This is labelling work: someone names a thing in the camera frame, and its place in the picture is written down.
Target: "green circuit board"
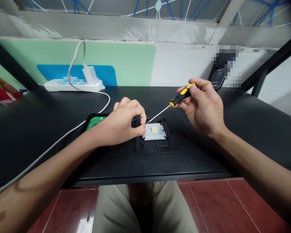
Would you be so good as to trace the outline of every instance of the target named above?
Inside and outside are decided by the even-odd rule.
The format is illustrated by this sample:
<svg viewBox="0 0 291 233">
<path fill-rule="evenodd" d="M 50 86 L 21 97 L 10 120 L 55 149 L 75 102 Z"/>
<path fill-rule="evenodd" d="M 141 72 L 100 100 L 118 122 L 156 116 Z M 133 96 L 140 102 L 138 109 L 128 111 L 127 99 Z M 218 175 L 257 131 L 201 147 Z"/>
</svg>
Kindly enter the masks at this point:
<svg viewBox="0 0 291 233">
<path fill-rule="evenodd" d="M 98 116 L 98 117 L 93 117 L 90 122 L 88 123 L 88 126 L 86 128 L 86 131 L 93 128 L 95 125 L 99 124 L 102 122 L 104 119 L 106 119 L 106 116 Z"/>
</svg>

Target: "finger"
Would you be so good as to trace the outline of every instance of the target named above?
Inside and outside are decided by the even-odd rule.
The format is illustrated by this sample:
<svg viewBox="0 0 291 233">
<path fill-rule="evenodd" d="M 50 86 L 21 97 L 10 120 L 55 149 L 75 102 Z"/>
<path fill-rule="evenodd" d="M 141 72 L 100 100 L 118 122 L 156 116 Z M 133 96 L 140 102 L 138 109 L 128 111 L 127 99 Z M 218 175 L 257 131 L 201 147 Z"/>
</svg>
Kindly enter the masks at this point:
<svg viewBox="0 0 291 233">
<path fill-rule="evenodd" d="M 143 125 L 138 126 L 137 128 L 132 128 L 131 130 L 133 132 L 133 135 L 135 137 L 144 135 L 146 133 L 146 128 L 145 127 L 146 127 L 146 125 L 143 124 Z"/>
<path fill-rule="evenodd" d="M 138 100 L 132 100 L 126 104 L 129 107 L 142 107 Z"/>
<path fill-rule="evenodd" d="M 192 102 L 192 98 L 191 97 L 188 97 L 188 98 L 185 98 L 182 103 L 186 103 L 187 105 L 189 105 L 191 102 Z"/>
<path fill-rule="evenodd" d="M 207 92 L 207 94 L 217 94 L 209 80 L 195 78 L 190 79 L 189 83 L 197 83 L 204 92 Z"/>
<path fill-rule="evenodd" d="M 193 99 L 191 97 L 185 98 L 182 102 L 186 103 L 186 104 L 190 104 L 193 101 Z"/>
<path fill-rule="evenodd" d="M 146 112 L 143 107 L 133 107 L 132 108 L 132 118 L 136 115 L 140 116 L 140 124 L 145 124 L 146 123 Z"/>
<path fill-rule="evenodd" d="M 115 110 L 115 109 L 117 109 L 117 107 L 119 106 L 119 102 L 116 102 L 115 104 L 114 104 L 114 107 L 113 107 L 113 111 Z"/>
<path fill-rule="evenodd" d="M 184 111 L 188 108 L 188 105 L 184 102 L 181 102 L 178 105 L 178 108 L 182 108 Z"/>
<path fill-rule="evenodd" d="M 131 100 L 130 100 L 129 98 L 124 97 L 124 98 L 121 100 L 121 102 L 120 102 L 120 104 L 119 104 L 119 107 L 121 107 L 121 106 L 127 104 L 127 103 L 130 102 L 130 101 L 131 101 Z"/>
<path fill-rule="evenodd" d="M 177 93 L 179 94 L 180 92 L 182 92 L 182 90 L 184 89 L 184 88 L 186 88 L 187 86 L 183 86 L 183 87 L 180 87 L 180 88 L 178 88 L 177 89 Z"/>
<path fill-rule="evenodd" d="M 210 101 L 206 96 L 205 92 L 198 89 L 196 85 L 192 85 L 190 87 L 190 93 L 192 97 L 196 100 L 198 106 L 207 104 L 207 102 Z"/>
</svg>

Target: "forearm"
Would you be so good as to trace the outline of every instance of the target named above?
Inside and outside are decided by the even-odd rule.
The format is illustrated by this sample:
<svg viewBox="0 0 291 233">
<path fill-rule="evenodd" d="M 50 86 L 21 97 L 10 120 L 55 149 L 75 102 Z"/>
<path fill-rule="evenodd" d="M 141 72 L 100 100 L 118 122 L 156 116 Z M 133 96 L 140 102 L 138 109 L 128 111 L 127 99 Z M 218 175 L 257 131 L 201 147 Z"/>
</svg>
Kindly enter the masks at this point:
<svg viewBox="0 0 291 233">
<path fill-rule="evenodd" d="M 275 210 L 291 216 L 291 171 L 226 130 L 215 138 L 226 158 Z"/>
<path fill-rule="evenodd" d="M 91 151 L 79 137 L 2 192 L 0 232 L 26 232 Z"/>
</svg>

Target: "red snack package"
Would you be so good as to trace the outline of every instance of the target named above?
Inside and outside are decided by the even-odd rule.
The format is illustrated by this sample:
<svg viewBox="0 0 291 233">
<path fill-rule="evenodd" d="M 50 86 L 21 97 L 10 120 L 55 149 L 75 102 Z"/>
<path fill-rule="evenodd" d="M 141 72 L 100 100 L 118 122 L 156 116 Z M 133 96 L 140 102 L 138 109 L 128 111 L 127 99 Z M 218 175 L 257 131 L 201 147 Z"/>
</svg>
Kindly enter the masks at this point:
<svg viewBox="0 0 291 233">
<path fill-rule="evenodd" d="M 0 78 L 0 102 L 9 105 L 23 94 Z"/>
</svg>

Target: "screwdriver shaft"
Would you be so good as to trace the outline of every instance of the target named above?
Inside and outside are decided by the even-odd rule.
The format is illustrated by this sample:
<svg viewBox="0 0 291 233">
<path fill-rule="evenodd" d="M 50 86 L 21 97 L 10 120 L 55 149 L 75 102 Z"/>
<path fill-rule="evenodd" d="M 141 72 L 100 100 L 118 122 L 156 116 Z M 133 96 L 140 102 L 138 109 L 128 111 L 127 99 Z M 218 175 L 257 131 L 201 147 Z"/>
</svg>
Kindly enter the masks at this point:
<svg viewBox="0 0 291 233">
<path fill-rule="evenodd" d="M 165 111 L 167 108 L 169 108 L 171 105 L 168 105 L 166 108 L 164 108 L 164 110 L 163 111 Z M 157 114 L 155 117 L 157 117 L 158 115 L 160 115 L 163 111 L 161 111 L 159 114 Z M 154 120 L 154 118 L 155 117 L 153 117 L 151 120 L 149 120 L 149 122 L 147 122 L 147 123 L 150 123 L 151 121 L 153 121 Z M 147 124 L 146 123 L 146 124 Z"/>
</svg>

